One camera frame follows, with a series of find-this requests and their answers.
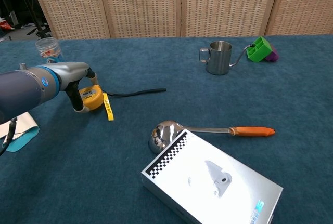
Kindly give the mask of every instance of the black and white checkerboard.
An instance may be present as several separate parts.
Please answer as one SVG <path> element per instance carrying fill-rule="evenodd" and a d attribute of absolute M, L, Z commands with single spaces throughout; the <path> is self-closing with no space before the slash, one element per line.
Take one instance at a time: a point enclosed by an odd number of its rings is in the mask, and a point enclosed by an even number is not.
<path fill-rule="evenodd" d="M 163 168 L 179 153 L 187 143 L 188 133 L 184 132 L 175 140 L 167 150 L 146 170 L 146 173 L 152 178 L 163 170 Z"/>

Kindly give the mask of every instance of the metal ladle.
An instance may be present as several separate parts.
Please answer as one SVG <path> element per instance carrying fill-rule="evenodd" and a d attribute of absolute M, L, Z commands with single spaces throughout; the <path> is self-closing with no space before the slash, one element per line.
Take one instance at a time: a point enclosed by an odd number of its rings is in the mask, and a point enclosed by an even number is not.
<path fill-rule="evenodd" d="M 177 135 L 187 129 L 191 132 L 226 133 L 239 136 L 270 136 L 275 133 L 271 128 L 266 127 L 231 127 L 231 128 L 193 128 L 180 125 L 174 121 L 164 121 L 157 125 L 151 133 L 149 147 L 153 153 L 160 153 L 164 150 Z"/>

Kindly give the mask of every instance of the clear plastic jar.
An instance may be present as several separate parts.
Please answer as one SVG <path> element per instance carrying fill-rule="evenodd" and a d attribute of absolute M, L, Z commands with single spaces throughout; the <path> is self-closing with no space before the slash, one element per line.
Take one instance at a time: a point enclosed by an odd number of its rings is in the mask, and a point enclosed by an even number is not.
<path fill-rule="evenodd" d="M 46 63 L 63 62 L 58 41 L 55 38 L 43 38 L 35 43 L 37 50 Z"/>

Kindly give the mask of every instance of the purple object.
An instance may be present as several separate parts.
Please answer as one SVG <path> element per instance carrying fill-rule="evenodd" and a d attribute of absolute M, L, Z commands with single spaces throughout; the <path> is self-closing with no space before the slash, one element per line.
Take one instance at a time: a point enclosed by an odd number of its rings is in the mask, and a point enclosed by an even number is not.
<path fill-rule="evenodd" d="M 269 55 L 267 55 L 265 59 L 267 61 L 274 62 L 279 59 L 279 55 L 277 54 L 277 51 L 275 50 L 274 46 L 272 46 L 271 43 L 270 43 L 270 46 L 271 46 L 272 52 Z"/>

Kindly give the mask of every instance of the black wire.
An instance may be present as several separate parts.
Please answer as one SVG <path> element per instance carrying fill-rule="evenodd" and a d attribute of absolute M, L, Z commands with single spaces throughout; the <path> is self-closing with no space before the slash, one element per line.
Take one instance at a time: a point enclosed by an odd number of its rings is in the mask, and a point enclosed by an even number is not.
<path fill-rule="evenodd" d="M 12 120 L 10 120 L 9 123 L 9 130 L 8 130 L 8 135 L 7 135 L 7 140 L 6 140 L 6 144 L 5 146 L 2 148 L 2 150 L 0 151 L 0 156 L 5 153 L 5 151 L 7 150 L 8 146 L 10 145 L 10 143 L 12 142 L 12 139 L 14 137 L 15 134 L 15 129 L 16 129 L 16 120 L 17 118 L 14 118 Z"/>
<path fill-rule="evenodd" d="M 166 90 L 167 89 L 165 89 L 165 88 L 157 88 L 157 89 L 151 89 L 151 90 L 140 90 L 140 91 L 137 91 L 135 93 L 128 93 L 128 94 L 108 93 L 105 90 L 102 90 L 102 91 L 105 92 L 108 96 L 111 96 L 111 97 L 131 97 L 131 96 L 136 96 L 136 95 L 140 95 L 140 94 L 162 93 Z"/>

